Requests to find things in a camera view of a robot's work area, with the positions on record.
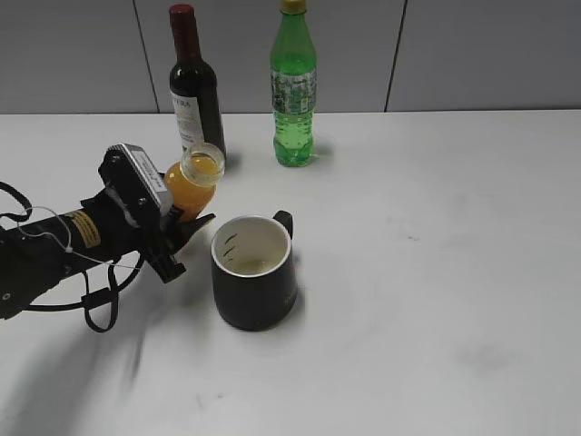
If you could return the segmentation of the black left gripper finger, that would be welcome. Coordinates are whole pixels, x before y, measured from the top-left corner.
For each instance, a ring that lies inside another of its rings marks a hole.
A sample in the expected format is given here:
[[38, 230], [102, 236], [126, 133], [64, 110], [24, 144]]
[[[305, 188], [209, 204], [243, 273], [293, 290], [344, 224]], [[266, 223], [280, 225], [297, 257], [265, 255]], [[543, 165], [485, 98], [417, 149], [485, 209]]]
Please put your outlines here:
[[179, 252], [198, 231], [214, 219], [214, 213], [208, 213], [187, 222], [180, 222], [177, 216], [168, 215], [163, 218], [162, 233], [170, 253]]

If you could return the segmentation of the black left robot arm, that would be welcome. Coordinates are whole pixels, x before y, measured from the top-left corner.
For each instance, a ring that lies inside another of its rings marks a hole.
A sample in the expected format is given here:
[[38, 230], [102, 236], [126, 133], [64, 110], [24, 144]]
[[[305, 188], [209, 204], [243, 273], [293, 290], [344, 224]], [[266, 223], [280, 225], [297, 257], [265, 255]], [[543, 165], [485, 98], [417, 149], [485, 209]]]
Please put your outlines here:
[[[117, 144], [107, 150], [98, 168], [104, 188], [81, 202], [78, 210], [30, 222], [32, 204], [7, 183], [3, 191], [25, 208], [9, 213], [13, 229], [1, 231], [1, 317], [20, 312], [89, 312], [111, 306], [116, 320], [119, 293], [144, 263], [149, 263], [162, 282], [185, 271], [175, 255], [213, 219], [212, 214], [182, 222], [182, 211], [143, 149]], [[87, 292], [80, 302], [36, 305], [34, 300], [60, 281], [86, 274], [100, 264], [108, 266], [107, 287]]]

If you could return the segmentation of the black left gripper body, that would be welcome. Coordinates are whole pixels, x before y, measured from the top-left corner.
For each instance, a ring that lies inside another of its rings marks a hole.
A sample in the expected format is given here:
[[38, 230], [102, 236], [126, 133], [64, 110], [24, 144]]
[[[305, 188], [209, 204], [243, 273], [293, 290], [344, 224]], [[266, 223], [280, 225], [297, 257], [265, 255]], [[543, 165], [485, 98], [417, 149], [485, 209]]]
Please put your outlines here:
[[158, 225], [140, 227], [124, 209], [116, 192], [107, 188], [104, 182], [103, 189], [82, 200], [81, 205], [94, 219], [107, 260], [138, 252], [162, 282], [171, 282], [185, 272], [183, 264], [170, 253], [162, 233], [162, 219], [168, 214]]

